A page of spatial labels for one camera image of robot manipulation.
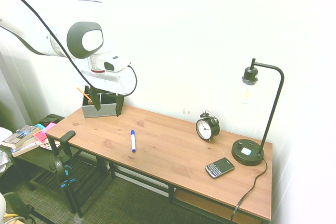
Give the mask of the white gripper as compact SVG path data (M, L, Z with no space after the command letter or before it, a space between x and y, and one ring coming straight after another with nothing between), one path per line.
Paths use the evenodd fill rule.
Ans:
M110 91L121 95L115 96L116 116L120 116L124 104L125 88L116 76L105 75L101 73L93 73L91 71L81 70L82 75L92 85L88 88L89 97L97 111L101 109L100 98L97 89Z

